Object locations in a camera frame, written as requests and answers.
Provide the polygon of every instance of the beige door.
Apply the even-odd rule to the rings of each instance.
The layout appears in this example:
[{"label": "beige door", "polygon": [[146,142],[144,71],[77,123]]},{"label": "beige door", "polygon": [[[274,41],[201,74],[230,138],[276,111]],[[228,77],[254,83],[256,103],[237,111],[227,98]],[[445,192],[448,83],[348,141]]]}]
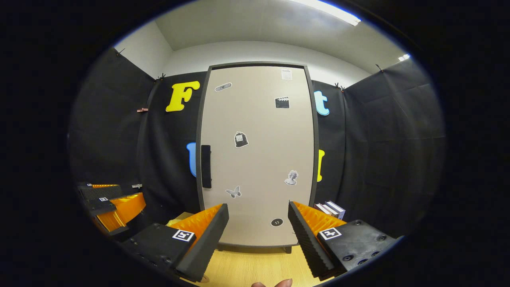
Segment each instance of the beige door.
[{"label": "beige door", "polygon": [[201,145],[210,145],[203,208],[228,204],[220,243],[296,245],[289,200],[308,204],[314,173],[314,108],[303,68],[240,66],[210,71]]}]

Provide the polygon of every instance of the foam letter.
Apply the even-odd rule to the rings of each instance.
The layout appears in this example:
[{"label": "foam letter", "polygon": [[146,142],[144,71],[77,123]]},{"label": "foam letter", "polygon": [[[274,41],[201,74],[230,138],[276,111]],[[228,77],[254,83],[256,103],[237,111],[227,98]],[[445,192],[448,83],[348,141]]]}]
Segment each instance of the foam letter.
[{"label": "foam letter", "polygon": [[166,111],[182,111],[184,105],[181,103],[181,99],[184,99],[184,102],[189,101],[193,90],[197,90],[198,88],[200,88],[200,83],[198,81],[174,84],[172,86],[173,92],[170,98],[170,104],[166,107]]},{"label": "foam letter", "polygon": [[324,107],[324,102],[327,102],[327,97],[322,95],[321,91],[314,92],[315,97],[315,108],[321,115],[329,115],[329,109]]},{"label": "foam letter", "polygon": [[325,154],[326,153],[323,150],[319,150],[319,168],[317,169],[317,182],[322,180],[322,176],[320,175],[320,166],[321,166],[321,163],[322,163],[322,157]]},{"label": "foam letter", "polygon": [[190,170],[191,174],[196,177],[196,160],[195,160],[195,152],[196,152],[196,143],[190,142],[186,145],[186,149],[190,152]]}]

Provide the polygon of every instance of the white wall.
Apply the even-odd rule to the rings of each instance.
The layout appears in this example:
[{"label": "white wall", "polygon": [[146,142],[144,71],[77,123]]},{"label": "white wall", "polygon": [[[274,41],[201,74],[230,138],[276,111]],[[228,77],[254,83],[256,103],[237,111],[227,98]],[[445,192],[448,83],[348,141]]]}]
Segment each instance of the white wall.
[{"label": "white wall", "polygon": [[166,76],[207,71],[210,65],[241,61],[279,61],[306,64],[312,80],[350,86],[370,73],[333,56],[314,50],[263,41],[209,43],[171,53]]},{"label": "white wall", "polygon": [[151,21],[114,45],[117,51],[153,78],[161,76],[168,63],[172,48]]}]

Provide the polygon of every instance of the human hand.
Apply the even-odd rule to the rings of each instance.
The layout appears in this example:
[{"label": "human hand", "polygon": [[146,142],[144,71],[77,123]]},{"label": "human hand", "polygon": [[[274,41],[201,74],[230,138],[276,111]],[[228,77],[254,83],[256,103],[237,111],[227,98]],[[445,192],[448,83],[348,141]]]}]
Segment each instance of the human hand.
[{"label": "human hand", "polygon": [[[275,287],[291,287],[292,286],[292,279],[286,279],[281,281],[280,283],[276,284]],[[253,283],[251,287],[266,287],[264,284],[257,282]]]}]

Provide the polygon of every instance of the door handle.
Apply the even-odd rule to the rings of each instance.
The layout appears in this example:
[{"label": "door handle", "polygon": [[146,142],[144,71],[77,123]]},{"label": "door handle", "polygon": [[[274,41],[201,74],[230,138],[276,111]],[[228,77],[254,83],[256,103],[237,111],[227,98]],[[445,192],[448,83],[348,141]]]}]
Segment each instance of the door handle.
[{"label": "door handle", "polygon": [[200,146],[200,171],[202,176],[202,187],[211,188],[211,146]]}]

